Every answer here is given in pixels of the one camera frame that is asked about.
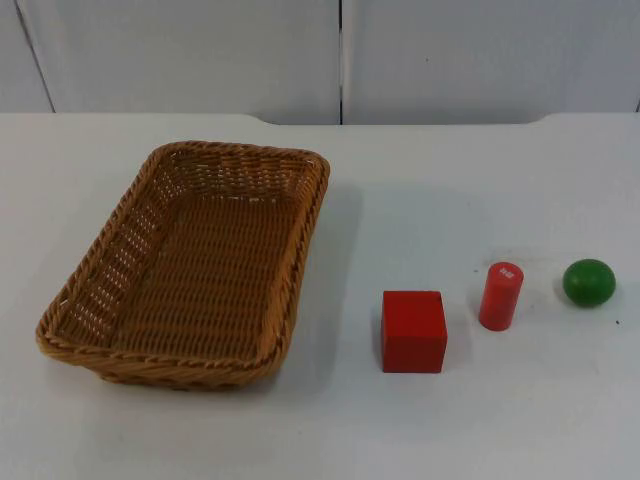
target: woven basket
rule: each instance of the woven basket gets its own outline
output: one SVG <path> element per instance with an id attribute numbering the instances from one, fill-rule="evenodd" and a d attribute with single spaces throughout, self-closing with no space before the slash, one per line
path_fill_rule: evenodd
<path id="1" fill-rule="evenodd" d="M 108 381 L 179 389 L 274 372 L 328 177 L 303 150 L 156 149 L 44 313 L 40 349 Z"/>

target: green ball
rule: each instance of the green ball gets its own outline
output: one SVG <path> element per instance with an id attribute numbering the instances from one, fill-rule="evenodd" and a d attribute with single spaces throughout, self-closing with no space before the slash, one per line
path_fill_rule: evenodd
<path id="1" fill-rule="evenodd" d="M 595 307 L 611 298 L 616 289 L 616 277 L 606 263 L 587 258 L 567 268 L 562 287 L 576 305 Z"/>

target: red cylinder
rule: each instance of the red cylinder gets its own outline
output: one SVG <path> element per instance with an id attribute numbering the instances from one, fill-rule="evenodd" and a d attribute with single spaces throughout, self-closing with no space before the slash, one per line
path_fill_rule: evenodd
<path id="1" fill-rule="evenodd" d="M 500 332 L 511 326 L 524 273 L 508 262 L 493 264 L 487 274 L 478 319 L 489 330 Z"/>

